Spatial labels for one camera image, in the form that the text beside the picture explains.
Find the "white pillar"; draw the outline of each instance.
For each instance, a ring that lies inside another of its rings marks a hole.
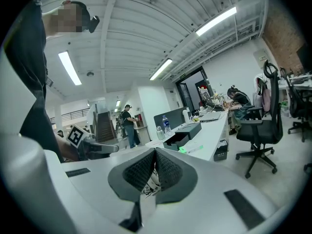
[[[58,130],[63,131],[62,115],[60,113],[60,105],[54,106],[54,117],[55,117],[55,124],[57,126],[57,131]]]

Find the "chair backrest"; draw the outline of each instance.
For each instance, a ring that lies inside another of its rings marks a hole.
[[[263,65],[263,72],[271,82],[271,104],[270,114],[272,116],[273,134],[276,139],[276,143],[283,137],[283,126],[281,119],[281,104],[279,103],[279,89],[278,89],[278,69],[272,64],[266,61]]]
[[[280,68],[280,70],[281,76],[287,82],[289,88],[289,97],[291,99],[291,101],[288,101],[288,103],[290,103],[289,107],[290,114],[293,118],[297,118],[298,117],[297,112],[305,107],[305,103],[301,99],[296,88],[289,82],[288,77],[286,75],[286,70],[284,68]]]

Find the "laptop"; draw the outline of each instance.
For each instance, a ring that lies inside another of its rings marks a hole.
[[[200,122],[209,122],[218,120],[220,118],[221,112],[206,113],[202,118],[199,119]]]

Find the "blue jeans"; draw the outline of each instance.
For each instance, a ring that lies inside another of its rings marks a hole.
[[[129,140],[129,145],[130,145],[130,148],[134,148],[135,147],[135,144],[134,142],[139,145],[140,144],[140,140],[137,136],[137,131],[134,130],[133,126],[124,126],[126,132],[127,132],[127,135],[128,135],[128,140]]]

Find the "balcony railing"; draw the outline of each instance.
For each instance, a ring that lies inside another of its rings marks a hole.
[[[85,108],[82,110],[78,110],[78,111],[74,111],[71,113],[67,113],[67,114],[63,114],[62,117],[62,121],[67,121],[67,120],[71,120],[71,119],[76,119],[76,118],[80,118],[80,117],[84,117],[87,115],[87,112],[89,111],[89,108]],[[55,123],[55,117],[50,118],[51,123],[54,124]]]

